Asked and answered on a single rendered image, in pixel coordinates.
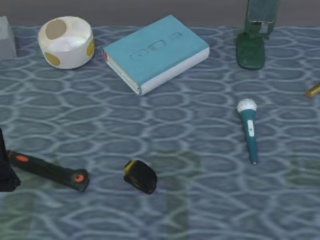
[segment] computer mouse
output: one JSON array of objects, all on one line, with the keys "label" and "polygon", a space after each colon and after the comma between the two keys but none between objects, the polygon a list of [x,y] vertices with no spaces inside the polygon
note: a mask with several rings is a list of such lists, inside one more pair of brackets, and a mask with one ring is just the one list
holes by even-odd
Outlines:
[{"label": "computer mouse", "polygon": [[124,166],[124,181],[146,194],[152,194],[157,187],[155,171],[140,160],[130,160]]}]

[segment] white bowl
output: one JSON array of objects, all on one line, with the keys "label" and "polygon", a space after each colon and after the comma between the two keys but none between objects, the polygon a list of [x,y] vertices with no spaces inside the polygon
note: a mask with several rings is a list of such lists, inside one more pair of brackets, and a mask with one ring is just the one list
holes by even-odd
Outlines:
[{"label": "white bowl", "polygon": [[38,43],[46,61],[58,69],[78,68],[95,52],[91,26],[76,16],[48,21],[38,33]]}]

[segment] water patterned surface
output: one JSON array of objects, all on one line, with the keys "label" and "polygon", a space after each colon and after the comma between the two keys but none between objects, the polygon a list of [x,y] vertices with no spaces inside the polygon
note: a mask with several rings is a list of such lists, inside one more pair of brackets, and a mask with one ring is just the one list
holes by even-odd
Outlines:
[{"label": "water patterned surface", "polygon": [[[107,67],[102,47],[137,27],[94,28],[85,66],[44,60],[39,27],[16,27],[18,58],[0,62],[0,126],[8,149],[86,168],[78,193],[16,169],[0,193],[1,240],[320,240],[320,27],[278,27],[266,64],[237,66],[232,27],[193,30],[209,59],[146,96]],[[259,164],[251,165],[238,101],[258,105]],[[123,181],[131,159],[150,164],[146,195]]]}]

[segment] book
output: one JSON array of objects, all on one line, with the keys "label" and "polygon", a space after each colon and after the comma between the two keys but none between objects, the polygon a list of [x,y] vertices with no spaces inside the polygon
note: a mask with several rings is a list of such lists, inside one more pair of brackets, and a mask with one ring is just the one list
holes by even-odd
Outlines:
[{"label": "book", "polygon": [[169,15],[103,48],[106,63],[145,95],[208,58],[209,45]]}]

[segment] teal microphone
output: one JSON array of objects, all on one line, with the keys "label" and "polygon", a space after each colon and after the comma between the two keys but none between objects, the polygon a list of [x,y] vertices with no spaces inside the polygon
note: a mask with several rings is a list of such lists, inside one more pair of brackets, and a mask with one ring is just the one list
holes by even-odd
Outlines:
[{"label": "teal microphone", "polygon": [[255,117],[257,104],[252,99],[242,99],[239,101],[236,110],[238,111],[242,125],[244,128],[244,134],[249,151],[249,158],[252,164],[257,164],[257,141],[255,133]]}]

